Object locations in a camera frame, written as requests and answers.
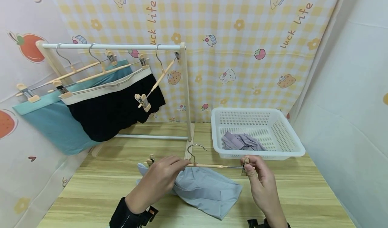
white fabric wall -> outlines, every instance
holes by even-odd
[[[39,85],[54,78],[54,72],[44,60],[33,63],[23,56],[7,32],[35,34],[51,42],[71,40],[53,1],[35,1],[40,0],[0,0],[1,228],[36,227],[87,154],[65,156],[12,109],[26,100],[15,96],[17,83]],[[80,62],[77,56],[70,59]]]
[[[388,0],[358,0],[294,129],[357,227],[388,223]]]

human hand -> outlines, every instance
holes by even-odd
[[[154,162],[139,184],[125,197],[129,210],[134,214],[143,213],[174,187],[180,171],[190,164],[177,156],[164,157]]]
[[[275,175],[260,156],[245,156],[249,163],[244,165],[255,204],[263,211],[271,228],[287,228],[286,217],[280,205]]]

light wood tabletop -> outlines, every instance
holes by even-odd
[[[123,131],[132,134],[185,136],[184,123],[137,124]],[[221,159],[212,147],[211,127],[196,123],[194,146],[196,161],[202,164],[239,166],[239,160]],[[113,138],[104,144],[97,157],[87,156],[50,208],[38,228],[105,228],[120,198],[125,197],[140,179],[137,164],[154,154],[156,159],[184,157],[186,141]],[[354,228],[352,221],[306,154],[285,161],[267,161],[276,176],[278,192],[287,221],[294,228]],[[255,205],[247,177],[240,169],[214,169],[243,186],[240,197],[224,220],[220,221],[189,206],[179,197],[166,195],[154,207],[158,215],[147,227],[248,227],[247,220],[259,224],[263,213]]]

wrist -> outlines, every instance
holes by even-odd
[[[288,228],[286,216],[281,207],[270,212],[264,212],[264,215],[271,228]]]
[[[143,213],[149,206],[141,199],[141,197],[133,195],[132,192],[125,197],[125,203],[127,204],[128,209],[135,215]]]
[[[265,218],[271,228],[288,228],[287,220],[284,215],[265,216]]]

gray fabric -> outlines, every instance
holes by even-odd
[[[141,175],[148,170],[141,163],[137,167]],[[186,167],[178,174],[171,194],[222,220],[237,202],[242,189],[240,184],[210,168]]]
[[[222,140],[225,144],[225,150],[266,151],[257,139],[247,134],[232,134],[227,131]]]

